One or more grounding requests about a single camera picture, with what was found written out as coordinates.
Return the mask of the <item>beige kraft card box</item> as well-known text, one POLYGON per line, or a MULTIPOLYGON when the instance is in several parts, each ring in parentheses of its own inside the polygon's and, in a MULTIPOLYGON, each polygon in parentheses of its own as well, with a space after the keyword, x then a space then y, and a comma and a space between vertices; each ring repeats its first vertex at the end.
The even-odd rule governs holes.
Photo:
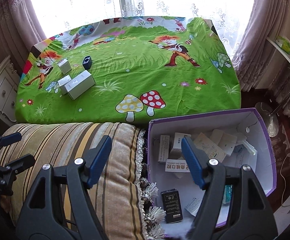
POLYGON ((208 155, 209 159, 216 159, 219 162, 223 162, 226 157, 225 152, 217 146, 217 144, 213 143, 206 135, 200 133, 197 138, 194 140, 195 146, 199 150, 203 150, 206 155, 208 155))

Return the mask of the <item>black package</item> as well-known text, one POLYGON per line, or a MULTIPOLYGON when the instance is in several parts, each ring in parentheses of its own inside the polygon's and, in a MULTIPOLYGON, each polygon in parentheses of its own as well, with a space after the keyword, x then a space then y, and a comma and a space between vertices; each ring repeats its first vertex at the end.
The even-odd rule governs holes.
POLYGON ((165 221, 167 224, 178 223, 183 220, 179 192, 176 189, 161 192, 165 221))

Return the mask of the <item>white dental box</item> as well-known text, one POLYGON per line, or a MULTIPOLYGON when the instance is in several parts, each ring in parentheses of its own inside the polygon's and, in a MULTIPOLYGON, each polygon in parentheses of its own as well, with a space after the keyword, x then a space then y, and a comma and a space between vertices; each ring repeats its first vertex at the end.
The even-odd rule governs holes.
POLYGON ((165 162, 165 172, 188 173, 190 170, 184 159, 167 159, 165 162))

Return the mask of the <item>small silver cube box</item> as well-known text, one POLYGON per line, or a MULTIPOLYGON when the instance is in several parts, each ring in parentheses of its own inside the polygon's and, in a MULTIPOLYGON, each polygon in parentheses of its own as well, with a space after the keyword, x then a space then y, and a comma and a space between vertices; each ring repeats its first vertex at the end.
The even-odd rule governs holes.
POLYGON ((63 75, 67 74, 68 72, 70 72, 72 70, 72 67, 68 61, 68 59, 62 59, 57 63, 61 73, 63 75))

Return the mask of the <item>white barcode box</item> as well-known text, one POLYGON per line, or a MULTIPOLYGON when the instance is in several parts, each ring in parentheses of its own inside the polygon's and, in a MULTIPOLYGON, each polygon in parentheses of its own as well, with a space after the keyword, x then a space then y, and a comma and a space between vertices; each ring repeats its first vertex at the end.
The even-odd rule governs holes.
POLYGON ((172 144, 172 148, 171 148, 170 153, 169 153, 170 159, 178 159, 178 158, 182 157, 181 141, 184 137, 191 137, 191 135, 187 134, 187 133, 175 132, 174 142, 172 144))

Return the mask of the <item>dark blue small box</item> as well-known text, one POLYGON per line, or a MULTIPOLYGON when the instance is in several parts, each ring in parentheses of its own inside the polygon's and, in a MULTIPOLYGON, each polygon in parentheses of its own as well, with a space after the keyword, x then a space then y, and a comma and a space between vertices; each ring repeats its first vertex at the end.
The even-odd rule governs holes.
POLYGON ((85 70, 89 70, 92 66, 92 58, 90 56, 84 57, 84 60, 82 61, 82 65, 85 70))

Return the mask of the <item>teal toothpaste box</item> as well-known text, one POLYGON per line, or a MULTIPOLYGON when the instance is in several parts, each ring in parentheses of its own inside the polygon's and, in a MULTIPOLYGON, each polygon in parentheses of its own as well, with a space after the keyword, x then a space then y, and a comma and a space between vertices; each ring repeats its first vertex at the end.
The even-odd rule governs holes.
POLYGON ((226 185, 223 193, 222 203, 227 205, 230 203, 232 197, 232 185, 226 185))

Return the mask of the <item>white plastic case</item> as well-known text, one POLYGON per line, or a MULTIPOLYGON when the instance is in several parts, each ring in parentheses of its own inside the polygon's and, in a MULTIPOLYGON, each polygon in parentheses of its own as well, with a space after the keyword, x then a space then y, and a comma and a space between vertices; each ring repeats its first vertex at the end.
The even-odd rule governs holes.
POLYGON ((220 129, 214 129, 209 138, 213 143, 217 144, 226 155, 231 156, 237 142, 237 137, 235 135, 228 134, 220 129))

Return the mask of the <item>white text-covered box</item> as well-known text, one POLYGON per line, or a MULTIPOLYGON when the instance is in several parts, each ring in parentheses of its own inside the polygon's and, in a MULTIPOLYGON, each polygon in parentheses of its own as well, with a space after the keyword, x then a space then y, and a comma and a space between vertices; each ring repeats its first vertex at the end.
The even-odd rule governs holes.
POLYGON ((158 152, 158 163, 165 163, 169 155, 169 135, 160 135, 159 139, 159 152, 158 152))

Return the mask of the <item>white ornate dresser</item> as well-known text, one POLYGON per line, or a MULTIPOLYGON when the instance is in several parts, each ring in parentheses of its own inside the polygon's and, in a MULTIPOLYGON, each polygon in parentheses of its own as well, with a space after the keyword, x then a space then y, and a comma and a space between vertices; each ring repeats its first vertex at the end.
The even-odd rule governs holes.
POLYGON ((20 76, 7 56, 0 63, 0 134, 17 123, 15 105, 19 82, 20 76))

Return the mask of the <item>small white open box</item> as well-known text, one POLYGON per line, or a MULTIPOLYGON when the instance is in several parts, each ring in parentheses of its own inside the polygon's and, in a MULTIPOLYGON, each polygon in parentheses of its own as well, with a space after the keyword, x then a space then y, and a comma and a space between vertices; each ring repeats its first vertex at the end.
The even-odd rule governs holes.
POLYGON ((58 87, 59 89, 61 90, 61 94, 66 94, 67 93, 67 90, 65 88, 65 85, 67 83, 69 83, 71 81, 71 77, 69 75, 66 75, 64 77, 62 77, 60 80, 58 80, 58 87))

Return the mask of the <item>white YSL box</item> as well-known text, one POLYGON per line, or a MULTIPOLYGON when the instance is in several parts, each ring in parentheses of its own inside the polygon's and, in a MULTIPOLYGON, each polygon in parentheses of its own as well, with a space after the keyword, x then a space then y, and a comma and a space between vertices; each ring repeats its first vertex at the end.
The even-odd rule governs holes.
POLYGON ((69 81, 65 85, 65 89, 67 91, 67 94, 69 94, 70 98, 72 100, 76 100, 95 84, 96 82, 92 74, 89 71, 84 70, 71 81, 69 81))

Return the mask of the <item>pink patterned curtain left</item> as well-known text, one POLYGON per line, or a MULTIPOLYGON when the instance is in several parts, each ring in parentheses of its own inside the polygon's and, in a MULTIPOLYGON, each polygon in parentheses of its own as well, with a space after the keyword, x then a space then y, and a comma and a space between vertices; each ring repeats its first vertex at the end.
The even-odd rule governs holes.
POLYGON ((0 0, 0 62, 9 55, 22 68, 32 46, 45 38, 31 0, 0 0))

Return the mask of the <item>green cartoon tablecloth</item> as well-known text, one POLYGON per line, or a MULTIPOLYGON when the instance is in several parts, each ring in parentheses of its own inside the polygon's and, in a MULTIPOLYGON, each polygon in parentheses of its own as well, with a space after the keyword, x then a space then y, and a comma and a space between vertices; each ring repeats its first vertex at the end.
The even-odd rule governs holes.
POLYGON ((232 62, 212 23, 200 17, 141 16, 102 20, 35 44, 16 97, 19 123, 127 122, 238 109, 232 62), (58 80, 75 78, 92 58, 96 84, 76 100, 58 80), (63 75, 57 65, 68 59, 63 75))

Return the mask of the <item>green tissue pack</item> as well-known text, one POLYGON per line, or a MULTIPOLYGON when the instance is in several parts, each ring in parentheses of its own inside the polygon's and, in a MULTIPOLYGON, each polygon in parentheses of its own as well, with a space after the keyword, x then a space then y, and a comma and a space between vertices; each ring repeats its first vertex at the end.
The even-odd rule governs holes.
POLYGON ((275 43, 281 48, 285 53, 290 54, 290 40, 283 36, 277 36, 275 43))

